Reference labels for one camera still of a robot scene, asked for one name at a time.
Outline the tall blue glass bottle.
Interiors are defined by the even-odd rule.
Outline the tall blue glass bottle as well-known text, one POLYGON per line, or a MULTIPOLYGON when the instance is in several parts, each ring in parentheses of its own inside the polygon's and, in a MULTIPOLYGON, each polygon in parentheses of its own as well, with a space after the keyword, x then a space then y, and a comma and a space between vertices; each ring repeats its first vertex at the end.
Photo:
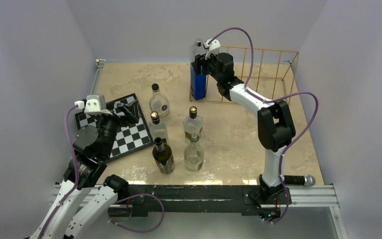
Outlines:
POLYGON ((206 97, 206 75, 196 75, 192 70, 195 55, 204 53, 206 53, 206 50, 203 47, 203 40, 196 38, 194 44, 190 47, 191 95, 195 100, 206 97))

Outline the round clear flask bottle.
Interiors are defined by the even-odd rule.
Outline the round clear flask bottle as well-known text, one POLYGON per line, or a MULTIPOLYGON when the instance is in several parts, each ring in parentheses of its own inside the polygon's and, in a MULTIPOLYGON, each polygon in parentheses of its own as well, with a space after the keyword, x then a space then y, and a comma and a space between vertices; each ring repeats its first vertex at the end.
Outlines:
POLYGON ((152 112, 157 112, 160 120, 168 123, 171 117, 169 101, 166 96, 161 94, 157 83, 153 83, 151 88, 153 96, 149 101, 150 110, 152 112))

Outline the clear square bottle gold label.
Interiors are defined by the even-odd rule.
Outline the clear square bottle gold label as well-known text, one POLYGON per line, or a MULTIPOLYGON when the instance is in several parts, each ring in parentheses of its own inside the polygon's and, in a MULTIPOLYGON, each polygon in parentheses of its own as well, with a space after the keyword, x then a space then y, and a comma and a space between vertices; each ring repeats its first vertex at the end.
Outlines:
POLYGON ((161 121, 157 112, 151 112, 150 118, 149 129, 152 139, 160 137, 163 143, 170 144, 166 123, 161 121))

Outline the dark green wine bottle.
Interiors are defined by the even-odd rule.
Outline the dark green wine bottle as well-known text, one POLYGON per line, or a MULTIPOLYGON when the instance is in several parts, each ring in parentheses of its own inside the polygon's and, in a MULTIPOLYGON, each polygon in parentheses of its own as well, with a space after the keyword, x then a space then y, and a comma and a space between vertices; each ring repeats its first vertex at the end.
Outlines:
POLYGON ((174 157, 171 147, 160 137, 154 139, 152 156, 156 165, 163 174, 170 174, 175 169, 174 157))

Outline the clear square bottle black label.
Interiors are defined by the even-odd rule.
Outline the clear square bottle black label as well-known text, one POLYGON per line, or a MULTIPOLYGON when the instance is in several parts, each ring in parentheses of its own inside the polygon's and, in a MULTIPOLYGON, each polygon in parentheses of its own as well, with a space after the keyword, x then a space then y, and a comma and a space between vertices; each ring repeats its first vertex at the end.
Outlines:
POLYGON ((196 106, 191 106, 189 108, 189 114, 185 117, 183 126, 186 143, 189 142, 193 133, 198 134, 199 138, 201 138, 203 118, 198 114, 196 106))

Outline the clear Louis Casbao champagne bottle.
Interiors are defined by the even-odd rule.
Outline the clear Louis Casbao champagne bottle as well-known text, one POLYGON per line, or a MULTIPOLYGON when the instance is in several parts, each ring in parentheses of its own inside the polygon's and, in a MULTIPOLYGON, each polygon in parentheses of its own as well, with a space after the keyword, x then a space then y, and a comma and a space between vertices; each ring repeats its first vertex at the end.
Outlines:
POLYGON ((199 143, 199 135, 192 133, 189 145, 184 149, 185 168, 191 172, 200 171, 204 162, 204 150, 199 143))

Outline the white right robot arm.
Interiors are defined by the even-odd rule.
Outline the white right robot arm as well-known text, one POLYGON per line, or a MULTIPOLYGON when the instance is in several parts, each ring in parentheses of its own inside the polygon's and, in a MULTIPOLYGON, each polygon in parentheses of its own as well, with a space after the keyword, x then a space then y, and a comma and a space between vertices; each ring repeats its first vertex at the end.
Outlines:
POLYGON ((296 135, 288 104, 283 100, 273 102, 247 88, 235 75, 233 56, 228 53, 209 57, 198 54, 192 66, 197 74, 214 78, 223 97, 240 104, 257 117, 258 139, 266 150, 259 195, 264 202, 272 202, 284 190, 286 148, 296 135))

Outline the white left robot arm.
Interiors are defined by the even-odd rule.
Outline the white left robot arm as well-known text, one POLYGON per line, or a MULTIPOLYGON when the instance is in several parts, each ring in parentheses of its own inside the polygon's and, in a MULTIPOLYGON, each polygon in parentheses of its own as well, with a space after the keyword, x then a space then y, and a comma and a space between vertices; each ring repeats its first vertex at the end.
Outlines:
POLYGON ((108 176, 98 193, 84 207, 81 203, 106 169, 116 134, 121 127, 139 122, 139 104, 133 100, 109 110, 101 100, 89 96, 76 101, 64 115, 64 130, 72 156, 60 190, 32 239, 78 239, 80 234, 110 205, 124 203, 129 184, 119 176, 108 176), (96 126, 86 125, 72 139, 68 122, 73 110, 96 116, 96 126))

